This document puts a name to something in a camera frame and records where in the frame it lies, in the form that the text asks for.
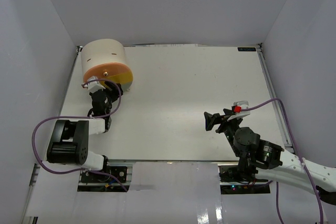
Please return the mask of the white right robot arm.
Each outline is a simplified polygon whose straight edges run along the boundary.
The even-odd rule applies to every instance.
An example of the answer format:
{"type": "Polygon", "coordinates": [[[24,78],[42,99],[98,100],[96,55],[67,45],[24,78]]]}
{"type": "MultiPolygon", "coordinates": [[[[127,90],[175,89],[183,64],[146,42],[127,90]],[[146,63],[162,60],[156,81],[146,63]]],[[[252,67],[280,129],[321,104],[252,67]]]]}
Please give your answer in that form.
{"type": "Polygon", "coordinates": [[[217,126],[238,157],[238,164],[221,166],[222,182],[252,183],[267,179],[316,193],[322,202],[335,205],[335,168],[322,166],[263,140],[249,127],[241,127],[242,116],[224,109],[224,114],[204,112],[205,130],[217,126]]]}

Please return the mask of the orange top drawer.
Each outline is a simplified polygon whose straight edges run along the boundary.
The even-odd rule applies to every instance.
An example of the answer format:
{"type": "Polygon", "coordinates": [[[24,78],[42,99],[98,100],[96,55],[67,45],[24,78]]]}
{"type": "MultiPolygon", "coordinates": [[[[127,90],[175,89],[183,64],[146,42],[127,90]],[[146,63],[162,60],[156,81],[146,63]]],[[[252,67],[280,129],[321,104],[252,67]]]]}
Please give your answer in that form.
{"type": "Polygon", "coordinates": [[[86,82],[89,78],[92,76],[96,76],[99,79],[106,78],[108,76],[112,76],[119,73],[124,73],[131,71],[131,69],[122,63],[118,62],[111,62],[111,63],[105,63],[101,65],[94,66],[87,70],[85,74],[83,75],[83,81],[86,82]]]}

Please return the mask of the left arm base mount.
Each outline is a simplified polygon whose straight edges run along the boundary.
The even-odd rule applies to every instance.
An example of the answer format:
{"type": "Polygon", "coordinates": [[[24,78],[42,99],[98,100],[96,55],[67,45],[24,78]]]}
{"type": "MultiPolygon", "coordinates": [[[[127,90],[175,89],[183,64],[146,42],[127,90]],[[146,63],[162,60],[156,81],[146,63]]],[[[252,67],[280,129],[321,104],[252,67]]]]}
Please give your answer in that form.
{"type": "Polygon", "coordinates": [[[81,172],[77,191],[91,193],[126,193],[130,187],[127,166],[107,166],[99,172],[81,172]]]}

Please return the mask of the yellow drawer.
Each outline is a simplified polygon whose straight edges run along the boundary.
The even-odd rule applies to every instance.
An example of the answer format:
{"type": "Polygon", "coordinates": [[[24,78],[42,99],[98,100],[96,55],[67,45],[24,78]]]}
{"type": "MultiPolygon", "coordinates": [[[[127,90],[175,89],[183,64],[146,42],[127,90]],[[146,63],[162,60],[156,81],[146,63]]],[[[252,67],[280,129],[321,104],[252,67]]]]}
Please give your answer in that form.
{"type": "Polygon", "coordinates": [[[121,85],[131,85],[133,82],[133,73],[131,71],[115,74],[112,76],[106,77],[106,79],[111,80],[115,83],[119,83],[121,85]]]}

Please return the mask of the grey-green bottom drawer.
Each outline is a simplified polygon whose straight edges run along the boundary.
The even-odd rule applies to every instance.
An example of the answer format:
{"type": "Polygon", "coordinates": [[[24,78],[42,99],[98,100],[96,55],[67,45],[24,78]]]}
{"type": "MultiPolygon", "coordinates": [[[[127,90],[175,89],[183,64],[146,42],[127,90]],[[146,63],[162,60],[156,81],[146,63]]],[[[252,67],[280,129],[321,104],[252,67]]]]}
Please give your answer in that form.
{"type": "Polygon", "coordinates": [[[126,83],[118,83],[119,88],[122,92],[127,92],[132,85],[132,81],[126,83]]]}

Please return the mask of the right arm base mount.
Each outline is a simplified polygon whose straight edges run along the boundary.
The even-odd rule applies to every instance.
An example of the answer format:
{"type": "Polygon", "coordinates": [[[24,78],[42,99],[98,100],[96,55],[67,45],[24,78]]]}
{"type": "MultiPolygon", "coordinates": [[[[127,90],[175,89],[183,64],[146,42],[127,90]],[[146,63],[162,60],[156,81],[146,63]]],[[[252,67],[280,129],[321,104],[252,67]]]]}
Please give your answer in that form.
{"type": "Polygon", "coordinates": [[[271,193],[272,181],[258,179],[255,174],[242,175],[236,165],[219,165],[219,184],[222,195],[258,195],[271,193]]]}

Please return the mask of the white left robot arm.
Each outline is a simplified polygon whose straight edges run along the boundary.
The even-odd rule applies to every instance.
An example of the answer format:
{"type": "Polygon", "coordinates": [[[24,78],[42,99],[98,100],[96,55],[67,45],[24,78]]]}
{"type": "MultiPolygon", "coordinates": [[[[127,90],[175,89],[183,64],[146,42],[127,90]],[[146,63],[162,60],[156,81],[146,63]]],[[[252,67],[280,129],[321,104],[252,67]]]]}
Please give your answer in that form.
{"type": "Polygon", "coordinates": [[[104,84],[107,86],[95,85],[89,92],[92,108],[88,118],[56,121],[46,154],[49,163],[92,170],[101,182],[110,178],[111,168],[107,166],[106,156],[89,150],[89,137],[110,130],[112,104],[123,95],[121,84],[106,81],[104,84]]]}

